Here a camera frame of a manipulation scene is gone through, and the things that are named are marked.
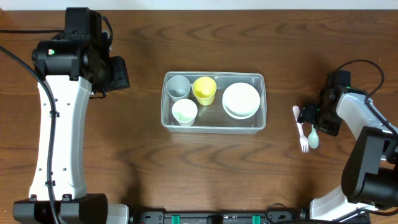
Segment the white plastic bowl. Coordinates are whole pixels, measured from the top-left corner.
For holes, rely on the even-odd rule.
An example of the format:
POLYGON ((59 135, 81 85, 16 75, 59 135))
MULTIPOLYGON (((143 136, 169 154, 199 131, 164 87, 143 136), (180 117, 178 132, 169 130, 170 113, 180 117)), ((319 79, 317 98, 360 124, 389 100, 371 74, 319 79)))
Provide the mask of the white plastic bowl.
POLYGON ((258 91, 247 83, 234 83, 223 93, 222 106, 225 112, 234 119, 252 117, 261 104, 258 91))

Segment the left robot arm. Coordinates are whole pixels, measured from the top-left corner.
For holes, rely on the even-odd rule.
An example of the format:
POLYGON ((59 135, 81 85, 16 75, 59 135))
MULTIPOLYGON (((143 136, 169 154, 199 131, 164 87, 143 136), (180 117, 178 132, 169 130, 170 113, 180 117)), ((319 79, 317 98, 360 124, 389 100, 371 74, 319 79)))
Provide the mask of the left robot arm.
POLYGON ((38 80, 40 140, 27 199, 16 201, 20 223, 127 223, 129 207, 87 191, 83 172, 86 109, 90 98, 129 88, 126 64, 112 57, 108 19, 86 7, 69 7, 64 31, 38 43, 29 71, 38 80))

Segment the pink plastic fork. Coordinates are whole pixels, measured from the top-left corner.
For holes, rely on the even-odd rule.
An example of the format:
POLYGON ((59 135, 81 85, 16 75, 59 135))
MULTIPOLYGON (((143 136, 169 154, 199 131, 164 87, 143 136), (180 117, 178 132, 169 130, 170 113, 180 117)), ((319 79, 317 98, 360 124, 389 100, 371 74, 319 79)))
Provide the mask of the pink plastic fork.
POLYGON ((292 107, 292 111, 293 111, 293 114, 295 117, 297 129, 298 129, 298 133, 299 133, 299 141, 300 141, 301 150, 303 153, 308 153, 309 152, 308 138, 304 135, 302 124, 298 122, 300 108, 297 105, 295 105, 292 107))

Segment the grey plastic cup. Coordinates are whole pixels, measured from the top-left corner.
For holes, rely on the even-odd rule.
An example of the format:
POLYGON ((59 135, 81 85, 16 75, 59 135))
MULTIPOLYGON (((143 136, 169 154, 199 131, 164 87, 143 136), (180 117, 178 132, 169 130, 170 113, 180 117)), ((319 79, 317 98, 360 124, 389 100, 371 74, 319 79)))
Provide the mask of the grey plastic cup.
POLYGON ((172 77, 166 83, 166 90, 173 101, 187 99, 190 94, 190 81, 181 75, 172 77))

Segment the white plastic cup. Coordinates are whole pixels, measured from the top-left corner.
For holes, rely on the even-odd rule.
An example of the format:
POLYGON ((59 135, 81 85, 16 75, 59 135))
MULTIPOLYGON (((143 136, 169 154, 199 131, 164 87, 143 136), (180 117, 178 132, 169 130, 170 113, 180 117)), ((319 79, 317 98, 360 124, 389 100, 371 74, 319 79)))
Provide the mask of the white plastic cup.
POLYGON ((174 103, 172 115, 181 126, 191 126, 197 117, 197 105, 189 99, 181 99, 174 103))

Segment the mint green plastic spoon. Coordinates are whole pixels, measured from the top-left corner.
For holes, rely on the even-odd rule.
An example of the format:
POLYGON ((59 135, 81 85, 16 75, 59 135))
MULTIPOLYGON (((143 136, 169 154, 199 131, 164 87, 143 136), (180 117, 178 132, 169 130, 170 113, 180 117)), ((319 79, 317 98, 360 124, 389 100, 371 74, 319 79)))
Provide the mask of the mint green plastic spoon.
POLYGON ((316 149, 319 145, 319 137, 318 137, 318 134, 317 134, 317 131, 316 131, 314 125, 312 125, 311 132, 308 135, 308 145, 312 149, 316 149))

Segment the yellow plastic cup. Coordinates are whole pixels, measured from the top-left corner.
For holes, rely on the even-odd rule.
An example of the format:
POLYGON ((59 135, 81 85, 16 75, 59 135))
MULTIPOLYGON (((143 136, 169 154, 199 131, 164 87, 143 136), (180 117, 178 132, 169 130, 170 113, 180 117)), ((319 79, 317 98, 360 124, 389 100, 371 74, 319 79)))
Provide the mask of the yellow plastic cup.
POLYGON ((217 86, 211 77, 200 77, 193 83, 192 90, 199 104, 209 106, 214 102, 217 86))

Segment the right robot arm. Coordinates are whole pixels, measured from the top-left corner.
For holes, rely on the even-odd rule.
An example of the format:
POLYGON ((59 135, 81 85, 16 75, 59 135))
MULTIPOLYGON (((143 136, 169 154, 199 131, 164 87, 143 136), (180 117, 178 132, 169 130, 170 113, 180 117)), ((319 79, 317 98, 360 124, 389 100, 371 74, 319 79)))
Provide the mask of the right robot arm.
POLYGON ((329 73, 319 96, 319 103, 295 112, 297 124, 310 123, 318 131, 337 136, 346 123, 356 142, 340 186, 311 201, 309 218, 344 222, 396 207, 397 168, 383 168, 381 161, 397 165, 397 128, 380 114, 365 91, 351 87, 349 71, 329 73))

